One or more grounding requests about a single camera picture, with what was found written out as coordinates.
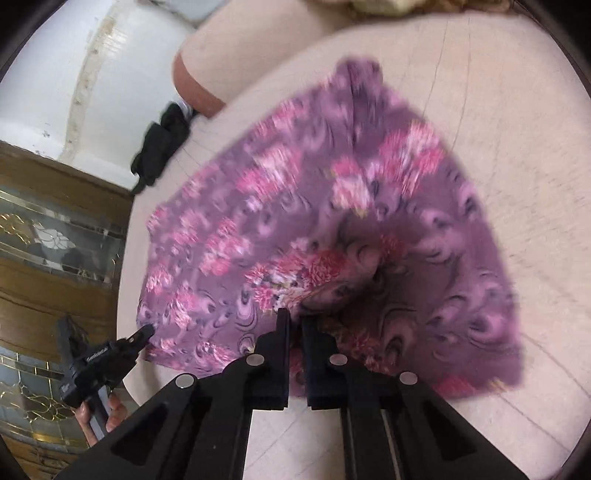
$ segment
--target wooden door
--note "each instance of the wooden door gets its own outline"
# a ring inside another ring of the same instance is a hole
[[[0,143],[0,433],[32,478],[85,448],[61,379],[56,321],[115,339],[126,190]]]

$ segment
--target purple floral skirt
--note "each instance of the purple floral skirt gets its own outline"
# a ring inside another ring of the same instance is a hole
[[[149,361],[219,373],[285,307],[369,369],[412,370],[447,398],[521,379],[515,297],[482,204],[374,61],[344,60],[283,102],[148,229]],[[297,351],[291,371],[299,381]]]

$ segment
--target hand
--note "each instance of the hand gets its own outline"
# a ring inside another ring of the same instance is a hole
[[[112,411],[111,415],[109,415],[106,428],[107,432],[112,432],[127,418],[127,408],[121,403],[119,397],[114,393],[109,397],[109,405],[111,406]],[[90,428],[90,417],[92,417],[92,414],[90,413],[88,404],[86,402],[82,402],[82,405],[80,405],[80,407],[76,410],[75,415],[76,420],[78,420],[78,423],[84,432],[84,436],[86,437],[88,445],[91,447],[96,445],[98,443],[98,439]]]

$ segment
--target black cloth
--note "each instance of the black cloth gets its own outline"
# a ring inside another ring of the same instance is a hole
[[[131,173],[139,175],[139,181],[131,191],[133,195],[154,185],[170,158],[189,137],[189,131],[189,120],[181,108],[176,103],[169,104],[160,123],[152,123],[148,128],[142,150],[131,164]]]

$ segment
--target black handle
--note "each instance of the black handle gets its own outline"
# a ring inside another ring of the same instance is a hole
[[[88,407],[92,414],[90,418],[90,428],[96,435],[98,441],[107,435],[107,420],[111,414],[109,405],[109,393],[107,387],[102,387],[96,394],[86,399]]]

